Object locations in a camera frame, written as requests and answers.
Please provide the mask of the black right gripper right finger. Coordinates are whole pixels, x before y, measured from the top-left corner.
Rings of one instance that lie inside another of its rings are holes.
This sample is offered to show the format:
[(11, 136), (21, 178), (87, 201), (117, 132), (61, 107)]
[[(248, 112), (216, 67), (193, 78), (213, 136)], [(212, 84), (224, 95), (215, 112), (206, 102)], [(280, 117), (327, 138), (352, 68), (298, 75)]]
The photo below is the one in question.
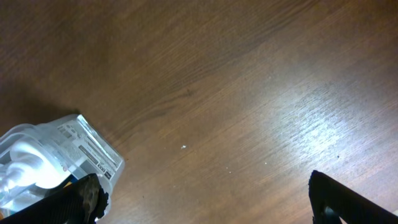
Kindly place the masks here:
[(308, 196), (313, 224), (397, 223), (397, 215), (317, 170), (310, 176)]

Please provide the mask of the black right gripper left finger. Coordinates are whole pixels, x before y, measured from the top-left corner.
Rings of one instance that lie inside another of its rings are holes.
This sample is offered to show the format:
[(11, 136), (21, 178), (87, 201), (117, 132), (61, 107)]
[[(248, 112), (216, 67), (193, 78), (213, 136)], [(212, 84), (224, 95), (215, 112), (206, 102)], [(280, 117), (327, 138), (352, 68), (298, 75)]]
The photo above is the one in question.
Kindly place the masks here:
[(105, 215), (109, 194), (96, 174), (1, 220), (1, 224), (96, 224)]

